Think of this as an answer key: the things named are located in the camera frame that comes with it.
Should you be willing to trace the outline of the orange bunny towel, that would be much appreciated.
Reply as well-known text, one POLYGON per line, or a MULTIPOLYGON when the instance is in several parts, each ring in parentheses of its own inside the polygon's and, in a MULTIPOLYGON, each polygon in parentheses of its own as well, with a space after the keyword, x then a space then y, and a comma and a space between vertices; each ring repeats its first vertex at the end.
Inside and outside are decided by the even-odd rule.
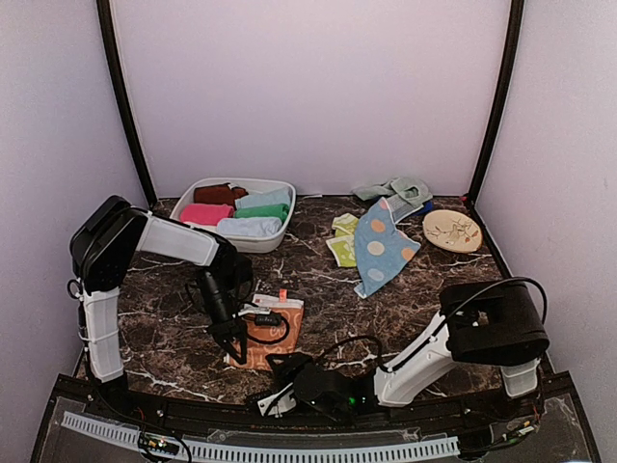
POLYGON ((290 354, 295 351, 305 313, 301 299, 290 298, 286 289, 280 289, 276 296, 256 293, 246 309, 269 309, 282 316, 278 327, 255 326, 245 320, 248 328, 247 362, 237 364, 227 354, 224 362, 234 368, 270 370, 266 356, 269 354, 290 354))

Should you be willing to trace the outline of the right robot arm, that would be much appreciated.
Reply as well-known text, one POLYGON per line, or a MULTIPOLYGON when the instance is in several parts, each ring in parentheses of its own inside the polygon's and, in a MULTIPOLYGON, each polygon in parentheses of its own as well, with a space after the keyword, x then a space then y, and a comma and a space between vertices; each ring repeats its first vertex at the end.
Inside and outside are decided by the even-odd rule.
POLYGON ((535 306, 529 290, 543 287, 528 277, 449 286, 428 326, 388 362, 378 353, 377 367, 350 377, 326 369, 326 357, 270 354, 267 360, 281 390, 261 399, 263 417, 280 417, 299 405, 348 421, 377 407, 401 408, 459 364, 493 366, 503 389, 492 409, 511 419, 539 386, 537 368, 550 340, 545 330, 548 307, 535 306))

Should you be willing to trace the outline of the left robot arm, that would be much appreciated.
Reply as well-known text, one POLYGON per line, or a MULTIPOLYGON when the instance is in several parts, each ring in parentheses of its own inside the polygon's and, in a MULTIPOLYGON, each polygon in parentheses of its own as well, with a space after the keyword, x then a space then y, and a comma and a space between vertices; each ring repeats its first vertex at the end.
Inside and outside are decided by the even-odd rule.
POLYGON ((248 328, 240 313, 240 287, 253 276, 251 261, 226 238, 161 217, 109 197, 69 242, 74 278, 67 288, 78 301, 79 337, 92 376, 101 383, 124 375, 118 301, 133 257, 146 252, 189 262, 210 319, 207 333, 238 364, 248 355, 248 328))

